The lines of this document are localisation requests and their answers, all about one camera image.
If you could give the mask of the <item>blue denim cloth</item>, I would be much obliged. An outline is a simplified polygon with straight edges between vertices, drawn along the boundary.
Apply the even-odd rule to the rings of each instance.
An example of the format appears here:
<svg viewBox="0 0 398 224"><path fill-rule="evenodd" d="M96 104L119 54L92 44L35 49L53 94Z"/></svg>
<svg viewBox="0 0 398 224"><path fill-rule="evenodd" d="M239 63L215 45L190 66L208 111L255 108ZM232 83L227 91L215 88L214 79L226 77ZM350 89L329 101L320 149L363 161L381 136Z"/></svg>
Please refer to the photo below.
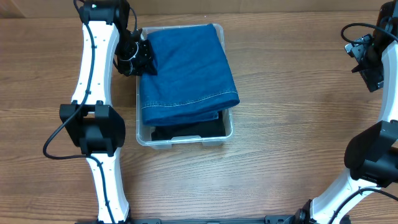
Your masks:
<svg viewBox="0 0 398 224"><path fill-rule="evenodd" d="M165 29L147 36L156 75L140 84L142 122L171 126L218 118L239 104L233 75L213 24Z"/></svg>

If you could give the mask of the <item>black cloth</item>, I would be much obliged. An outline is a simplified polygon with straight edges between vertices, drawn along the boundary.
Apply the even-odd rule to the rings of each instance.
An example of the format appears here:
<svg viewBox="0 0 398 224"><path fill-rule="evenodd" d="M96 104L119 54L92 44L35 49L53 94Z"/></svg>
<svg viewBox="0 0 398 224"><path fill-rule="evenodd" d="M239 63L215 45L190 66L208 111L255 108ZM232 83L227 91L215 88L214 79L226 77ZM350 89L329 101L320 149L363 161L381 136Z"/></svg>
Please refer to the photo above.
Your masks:
<svg viewBox="0 0 398 224"><path fill-rule="evenodd" d="M153 141L171 140L174 137L183 136L200 136L201 138L226 136L223 112L219 111L218 118L211 121L173 126L156 126L154 132L151 133Z"/></svg>

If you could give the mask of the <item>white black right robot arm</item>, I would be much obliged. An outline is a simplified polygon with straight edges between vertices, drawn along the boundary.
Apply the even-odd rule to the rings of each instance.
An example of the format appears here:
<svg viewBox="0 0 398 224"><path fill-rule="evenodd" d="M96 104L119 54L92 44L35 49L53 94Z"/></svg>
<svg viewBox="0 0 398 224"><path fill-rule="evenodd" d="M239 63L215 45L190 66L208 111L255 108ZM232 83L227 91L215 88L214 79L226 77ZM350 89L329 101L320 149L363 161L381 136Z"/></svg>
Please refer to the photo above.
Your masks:
<svg viewBox="0 0 398 224"><path fill-rule="evenodd" d="M368 90L382 90L378 121L355 136L345 151L345 169L318 197L284 223L350 223L349 211L373 192L397 182L397 0L383 4L372 34L346 39L346 53L357 61Z"/></svg>

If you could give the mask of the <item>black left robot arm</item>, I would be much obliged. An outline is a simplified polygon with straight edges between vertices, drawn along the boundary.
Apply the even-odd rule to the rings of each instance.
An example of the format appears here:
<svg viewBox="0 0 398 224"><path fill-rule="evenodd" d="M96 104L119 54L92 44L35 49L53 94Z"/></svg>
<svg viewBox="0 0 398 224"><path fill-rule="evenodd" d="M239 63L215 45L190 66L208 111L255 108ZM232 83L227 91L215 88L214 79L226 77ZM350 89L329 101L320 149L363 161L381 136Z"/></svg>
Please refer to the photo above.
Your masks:
<svg viewBox="0 0 398 224"><path fill-rule="evenodd" d="M127 77L156 75L154 52L142 30L129 30L135 11L127 1L83 1L75 9L83 24L80 75L69 104L60 105L62 124L77 156L88 162L98 199L96 223L131 223L123 189L120 156L126 137L123 118L111 100L112 72Z"/></svg>

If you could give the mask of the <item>clear plastic storage bin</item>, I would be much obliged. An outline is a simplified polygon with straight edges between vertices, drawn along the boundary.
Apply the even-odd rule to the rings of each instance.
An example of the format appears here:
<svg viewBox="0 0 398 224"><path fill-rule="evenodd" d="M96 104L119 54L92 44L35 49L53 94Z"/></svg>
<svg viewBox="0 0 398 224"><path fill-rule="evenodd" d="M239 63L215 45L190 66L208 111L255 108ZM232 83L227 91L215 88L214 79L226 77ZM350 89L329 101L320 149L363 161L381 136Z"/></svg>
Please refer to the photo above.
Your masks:
<svg viewBox="0 0 398 224"><path fill-rule="evenodd" d="M212 23L220 45L223 48L225 54L225 42L224 42L224 30L221 25L217 23ZM169 29L182 29L186 27L196 27L196 26L205 26L206 24L195 24L195 25L185 25L185 26L158 26L158 27L143 27L141 39L145 40L148 34L157 32L160 30L169 30ZM210 146L219 146L224 142L229 141L234 134L234 121L233 121L233 110L229 108L223 111L223 124L226 131L226 136L217 136L211 138L203 138L200 136L178 136L174 137L171 140L162 140L162 141L153 141L151 134L155 131L154 126L146 126L142 122L142 110L141 110L141 91L140 91L140 80L141 77L136 77L136 140L141 146L148 146L153 149L171 149L172 146L176 144L188 144L188 143L201 143L205 147Z"/></svg>

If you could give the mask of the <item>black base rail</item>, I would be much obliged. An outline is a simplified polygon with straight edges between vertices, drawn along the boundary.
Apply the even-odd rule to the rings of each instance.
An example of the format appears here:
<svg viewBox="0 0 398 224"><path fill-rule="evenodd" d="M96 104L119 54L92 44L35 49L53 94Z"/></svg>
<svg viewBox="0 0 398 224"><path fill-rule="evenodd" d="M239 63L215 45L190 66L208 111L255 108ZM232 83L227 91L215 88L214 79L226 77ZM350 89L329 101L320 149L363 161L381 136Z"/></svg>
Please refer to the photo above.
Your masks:
<svg viewBox="0 0 398 224"><path fill-rule="evenodd" d="M267 215L264 218L222 218L222 219L186 219L161 220L159 218L130 219L129 224L293 224L294 215Z"/></svg>

